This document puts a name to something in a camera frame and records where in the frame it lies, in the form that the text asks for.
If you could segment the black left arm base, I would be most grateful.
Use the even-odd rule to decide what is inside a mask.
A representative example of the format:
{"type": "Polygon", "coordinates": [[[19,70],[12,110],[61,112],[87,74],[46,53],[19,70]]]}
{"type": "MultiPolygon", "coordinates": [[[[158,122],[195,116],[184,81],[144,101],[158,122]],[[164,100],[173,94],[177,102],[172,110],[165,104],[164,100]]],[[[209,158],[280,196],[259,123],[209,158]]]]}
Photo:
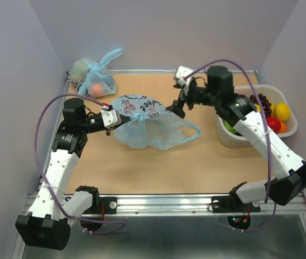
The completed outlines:
{"type": "MultiPolygon", "coordinates": [[[[117,213],[118,198],[115,196],[101,197],[97,187],[79,186],[74,196],[80,192],[86,192],[92,195],[92,205],[84,211],[85,214],[97,214],[100,217],[95,218],[97,221],[104,221],[106,214],[117,213]]],[[[102,227],[102,223],[80,222],[81,227],[89,234],[97,233],[102,227]]]]}

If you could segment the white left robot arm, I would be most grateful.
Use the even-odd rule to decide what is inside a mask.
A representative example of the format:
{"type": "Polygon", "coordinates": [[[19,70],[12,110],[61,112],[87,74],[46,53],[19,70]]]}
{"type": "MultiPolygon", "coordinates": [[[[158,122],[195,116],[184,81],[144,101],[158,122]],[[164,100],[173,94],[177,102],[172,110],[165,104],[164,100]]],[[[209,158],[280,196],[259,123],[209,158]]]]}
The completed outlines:
{"type": "Polygon", "coordinates": [[[86,112],[81,98],[64,101],[63,121],[52,143],[49,165],[42,171],[43,183],[25,215],[17,217],[15,227],[27,246],[63,250],[71,227],[83,212],[100,207],[96,187],[80,186],[66,203],[62,203],[71,173],[78,163],[90,133],[105,131],[121,123],[112,106],[102,104],[100,113],[86,112]]]}

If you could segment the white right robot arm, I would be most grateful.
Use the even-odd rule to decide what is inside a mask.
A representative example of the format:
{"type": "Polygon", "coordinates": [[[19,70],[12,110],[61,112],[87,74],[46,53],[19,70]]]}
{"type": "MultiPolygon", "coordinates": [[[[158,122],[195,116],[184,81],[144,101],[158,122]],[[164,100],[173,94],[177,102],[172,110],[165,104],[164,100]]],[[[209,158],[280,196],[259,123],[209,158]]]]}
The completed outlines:
{"type": "Polygon", "coordinates": [[[216,114],[266,159],[267,180],[245,182],[233,188],[228,198],[231,209],[241,210],[248,203],[263,201],[267,197],[285,206],[306,188],[306,160],[277,136],[249,97],[234,91],[233,75],[226,67],[211,66],[206,74],[205,86],[199,87],[195,72],[179,66],[174,75],[174,86],[180,89],[180,94],[167,109],[184,118],[185,105],[189,109],[194,105],[214,107],[216,114]]]}

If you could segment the red apple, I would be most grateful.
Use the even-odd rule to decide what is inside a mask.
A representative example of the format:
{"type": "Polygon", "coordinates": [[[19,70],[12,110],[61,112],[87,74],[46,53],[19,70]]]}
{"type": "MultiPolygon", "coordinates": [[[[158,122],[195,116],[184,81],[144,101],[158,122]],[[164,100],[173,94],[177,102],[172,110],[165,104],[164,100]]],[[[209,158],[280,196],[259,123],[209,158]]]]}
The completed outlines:
{"type": "Polygon", "coordinates": [[[278,134],[281,130],[281,122],[275,117],[266,117],[267,125],[278,134]]]}

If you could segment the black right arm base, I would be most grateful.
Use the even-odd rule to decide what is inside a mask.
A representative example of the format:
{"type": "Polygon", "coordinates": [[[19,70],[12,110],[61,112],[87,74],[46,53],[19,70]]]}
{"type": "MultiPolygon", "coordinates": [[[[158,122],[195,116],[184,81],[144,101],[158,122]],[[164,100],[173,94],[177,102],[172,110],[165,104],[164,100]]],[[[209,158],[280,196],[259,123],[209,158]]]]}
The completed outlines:
{"type": "Polygon", "coordinates": [[[251,213],[258,213],[261,211],[259,203],[243,203],[237,196],[236,191],[239,190],[246,182],[234,187],[228,195],[220,195],[211,198],[207,210],[213,213],[233,213],[227,216],[228,224],[225,227],[232,227],[234,230],[241,232],[250,232],[248,229],[251,224],[251,213]]]}

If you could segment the dark purple grape bunch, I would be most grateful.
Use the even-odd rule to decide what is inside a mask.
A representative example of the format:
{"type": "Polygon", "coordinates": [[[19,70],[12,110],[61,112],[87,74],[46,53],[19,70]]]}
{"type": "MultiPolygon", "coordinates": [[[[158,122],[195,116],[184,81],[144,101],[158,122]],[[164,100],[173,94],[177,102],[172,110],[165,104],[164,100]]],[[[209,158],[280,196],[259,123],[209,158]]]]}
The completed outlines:
{"type": "Polygon", "coordinates": [[[258,98],[255,97],[255,95],[250,95],[250,100],[255,104],[256,108],[258,111],[260,111],[260,106],[259,106],[259,102],[258,100],[260,100],[261,105],[263,107],[263,111],[265,113],[266,117],[273,117],[273,113],[274,113],[274,105],[269,101],[269,99],[267,98],[267,96],[265,96],[262,93],[258,94],[258,98]]]}

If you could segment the light blue printed plastic bag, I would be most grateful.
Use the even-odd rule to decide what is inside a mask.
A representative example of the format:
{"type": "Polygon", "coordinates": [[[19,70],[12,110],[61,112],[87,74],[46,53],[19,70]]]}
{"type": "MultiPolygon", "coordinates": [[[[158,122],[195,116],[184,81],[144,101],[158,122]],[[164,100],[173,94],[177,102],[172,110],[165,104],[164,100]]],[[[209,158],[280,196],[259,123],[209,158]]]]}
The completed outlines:
{"type": "Polygon", "coordinates": [[[113,131],[116,139],[133,149],[153,147],[168,150],[201,134],[192,122],[181,119],[156,99],[138,94],[120,96],[111,102],[121,115],[129,117],[113,131]]]}

